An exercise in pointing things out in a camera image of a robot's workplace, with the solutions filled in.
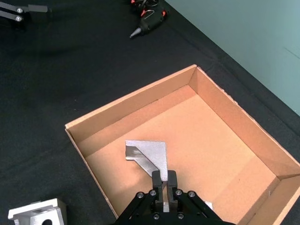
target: open cardboard box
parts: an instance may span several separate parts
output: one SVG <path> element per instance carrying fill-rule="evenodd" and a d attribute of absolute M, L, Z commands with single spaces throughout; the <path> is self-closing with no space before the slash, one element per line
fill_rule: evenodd
<path fill-rule="evenodd" d="M 196 65 L 68 123 L 66 132 L 116 216 L 152 187 L 125 160 L 125 140 L 166 142 L 178 187 L 212 202 L 224 221 L 278 225 L 300 195 L 300 164 Z"/>

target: teal wall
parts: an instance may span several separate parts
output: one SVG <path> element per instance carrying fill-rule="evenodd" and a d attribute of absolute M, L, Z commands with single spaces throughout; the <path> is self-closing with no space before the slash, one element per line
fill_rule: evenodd
<path fill-rule="evenodd" d="M 300 0 L 167 0 L 300 115 Z"/>

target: black cloth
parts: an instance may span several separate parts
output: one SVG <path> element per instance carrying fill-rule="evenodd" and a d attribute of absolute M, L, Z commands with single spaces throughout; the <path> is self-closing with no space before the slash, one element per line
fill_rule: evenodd
<path fill-rule="evenodd" d="M 64 124 L 191 64 L 300 161 L 299 116 L 174 9 L 157 30 L 130 40 L 138 17 L 122 0 L 30 4 L 52 8 L 52 21 L 25 33 L 0 27 L 1 225 L 13 224 L 9 209 L 55 197 L 67 204 L 71 225 L 112 223 Z M 298 221 L 299 200 L 283 224 Z"/>

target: metal arm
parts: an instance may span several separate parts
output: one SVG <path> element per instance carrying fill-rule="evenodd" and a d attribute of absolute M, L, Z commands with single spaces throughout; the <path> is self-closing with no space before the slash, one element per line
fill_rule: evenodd
<path fill-rule="evenodd" d="M 24 20 L 25 13 L 29 13 L 33 19 L 32 13 L 48 12 L 47 6 L 28 5 L 28 6 L 14 6 L 0 1 L 0 17 L 4 17 L 9 20 L 13 20 L 20 23 Z"/>

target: bolt head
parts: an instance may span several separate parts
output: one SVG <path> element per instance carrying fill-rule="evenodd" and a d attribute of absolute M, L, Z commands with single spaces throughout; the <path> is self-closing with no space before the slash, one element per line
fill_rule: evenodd
<path fill-rule="evenodd" d="M 155 213 L 155 214 L 153 215 L 153 219 L 159 219 L 159 214 L 158 214 L 158 213 Z"/>
<path fill-rule="evenodd" d="M 15 20 L 16 20 L 17 22 L 21 22 L 21 21 L 23 20 L 23 18 L 20 17 L 19 15 L 17 15 L 17 16 L 15 17 Z"/>
<path fill-rule="evenodd" d="M 196 195 L 196 194 L 195 194 L 194 191 L 190 191 L 190 192 L 188 193 L 188 196 L 190 196 L 191 198 L 192 198 L 192 197 L 195 197 L 195 195 Z"/>
<path fill-rule="evenodd" d="M 138 198 L 143 198 L 144 197 L 144 193 L 143 192 L 139 192 L 136 195 Z"/>
<path fill-rule="evenodd" d="M 150 195 L 155 196 L 156 195 L 156 191 L 155 190 L 151 190 L 150 191 Z"/>
<path fill-rule="evenodd" d="M 17 8 L 17 13 L 22 13 L 22 12 L 23 12 L 23 9 Z"/>
<path fill-rule="evenodd" d="M 182 194 L 182 191 L 178 189 L 178 190 L 175 192 L 175 194 L 176 194 L 176 195 L 181 195 L 181 194 Z"/>
<path fill-rule="evenodd" d="M 184 218 L 184 214 L 180 212 L 180 213 L 177 214 L 177 217 L 178 217 L 178 219 L 183 219 Z"/>

